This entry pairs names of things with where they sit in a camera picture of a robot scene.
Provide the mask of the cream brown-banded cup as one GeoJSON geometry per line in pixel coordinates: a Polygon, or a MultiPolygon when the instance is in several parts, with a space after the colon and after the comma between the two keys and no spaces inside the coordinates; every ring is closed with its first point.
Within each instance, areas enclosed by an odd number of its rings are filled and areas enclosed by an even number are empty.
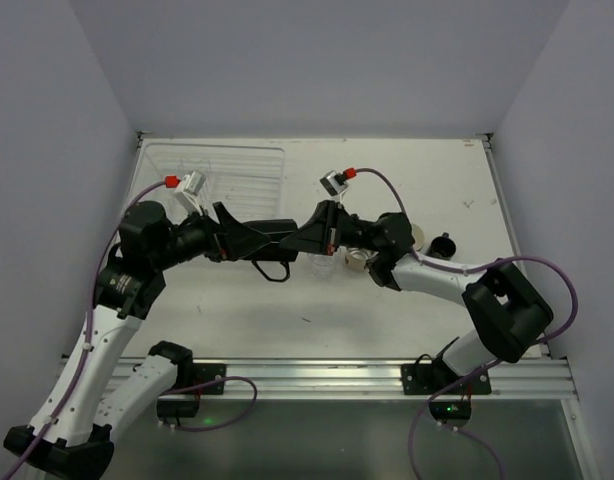
{"type": "Polygon", "coordinates": [[[364,248],[347,248],[344,254],[345,266],[354,272],[363,272],[368,262],[376,256],[376,252],[364,248]]]}

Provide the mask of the clear glass cup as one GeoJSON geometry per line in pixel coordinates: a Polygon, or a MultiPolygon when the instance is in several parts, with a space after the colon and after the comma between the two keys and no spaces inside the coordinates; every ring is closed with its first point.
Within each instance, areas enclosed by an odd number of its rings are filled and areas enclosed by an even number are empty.
{"type": "Polygon", "coordinates": [[[308,260],[312,274],[320,280],[331,278],[338,265],[338,256],[336,254],[331,256],[309,254],[308,260]]]}

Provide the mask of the black mug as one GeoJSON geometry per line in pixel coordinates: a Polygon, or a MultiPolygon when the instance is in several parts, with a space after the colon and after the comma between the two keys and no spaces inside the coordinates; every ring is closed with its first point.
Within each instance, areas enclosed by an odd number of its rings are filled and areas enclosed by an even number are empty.
{"type": "Polygon", "coordinates": [[[290,279],[290,264],[295,262],[298,251],[284,249],[280,242],[298,229],[295,220],[292,219],[273,219],[273,220],[254,220],[245,222],[245,225],[270,237],[270,242],[256,252],[244,257],[245,261],[250,262],[263,278],[273,283],[284,283],[290,279]],[[260,266],[261,262],[275,262],[284,268],[285,274],[282,278],[272,278],[260,266]]]}

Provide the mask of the teal mug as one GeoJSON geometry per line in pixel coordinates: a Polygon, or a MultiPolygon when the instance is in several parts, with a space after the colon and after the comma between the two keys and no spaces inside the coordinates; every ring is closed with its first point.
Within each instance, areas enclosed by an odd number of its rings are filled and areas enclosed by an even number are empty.
{"type": "Polygon", "coordinates": [[[417,224],[411,224],[411,235],[413,237],[413,248],[416,252],[420,252],[425,245],[425,233],[417,224]]]}

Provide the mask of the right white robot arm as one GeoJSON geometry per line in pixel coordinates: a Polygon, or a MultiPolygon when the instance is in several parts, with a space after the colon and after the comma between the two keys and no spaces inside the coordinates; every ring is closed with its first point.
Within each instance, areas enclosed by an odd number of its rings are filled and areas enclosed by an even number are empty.
{"type": "Polygon", "coordinates": [[[462,267],[413,252],[411,224],[402,212],[366,221],[325,200],[280,245],[319,255],[332,255],[341,247],[367,250],[372,254],[367,270],[378,286],[423,293],[464,307],[472,330],[450,341],[429,364],[413,369],[415,381],[429,392],[477,373],[491,362],[518,362],[554,318],[551,307],[511,262],[462,267]]]}

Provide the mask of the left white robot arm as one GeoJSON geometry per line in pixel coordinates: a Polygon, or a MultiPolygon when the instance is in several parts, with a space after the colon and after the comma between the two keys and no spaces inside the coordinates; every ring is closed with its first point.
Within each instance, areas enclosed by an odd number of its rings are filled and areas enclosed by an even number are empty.
{"type": "Polygon", "coordinates": [[[52,392],[28,424],[9,430],[6,450],[60,479],[99,479],[121,434],[158,396],[197,394],[219,384],[197,381],[193,353],[160,341],[111,395],[104,393],[129,341],[166,287],[166,270],[199,256],[214,262],[293,262],[278,244],[296,230],[292,220],[241,223],[220,202],[216,215],[199,210],[172,223],[156,201],[142,201],[124,214],[120,240],[96,276],[82,332],[52,392]]]}

